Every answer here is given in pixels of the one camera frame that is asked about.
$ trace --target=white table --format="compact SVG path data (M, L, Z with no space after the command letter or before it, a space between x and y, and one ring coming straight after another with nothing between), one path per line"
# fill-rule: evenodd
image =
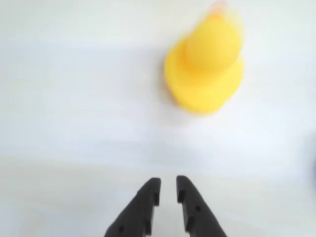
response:
M208 5L0 2L0 236L102 236L153 176L153 236L184 236L178 174L228 236L315 235L315 3L233 2L243 82L199 117L162 65Z

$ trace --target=yellow rubber duck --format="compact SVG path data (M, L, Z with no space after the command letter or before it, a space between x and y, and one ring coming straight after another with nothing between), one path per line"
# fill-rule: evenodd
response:
M241 30L226 6L217 6L167 54L164 73L175 100L190 111L217 111L237 90L243 72Z

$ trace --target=white backdrop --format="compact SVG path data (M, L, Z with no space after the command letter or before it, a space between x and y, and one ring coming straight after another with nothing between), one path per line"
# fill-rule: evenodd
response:
M243 82L199 117L174 105L162 66L211 4L0 1L1 236L102 236L154 175L154 235L184 236L177 174L230 236L316 233L316 3L231 1Z

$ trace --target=white surface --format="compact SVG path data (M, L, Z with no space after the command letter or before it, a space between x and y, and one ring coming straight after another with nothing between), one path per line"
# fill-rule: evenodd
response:
M0 235L102 236L159 176L154 236L184 236L187 174L229 236L314 236L315 3L232 4L244 79L197 117L162 64L208 1L0 1Z

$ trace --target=rubber duck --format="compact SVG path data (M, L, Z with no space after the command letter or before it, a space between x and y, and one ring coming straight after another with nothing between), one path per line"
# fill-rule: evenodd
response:
M226 5L211 13L167 54L164 73L176 102L213 113L234 94L243 74L241 27Z

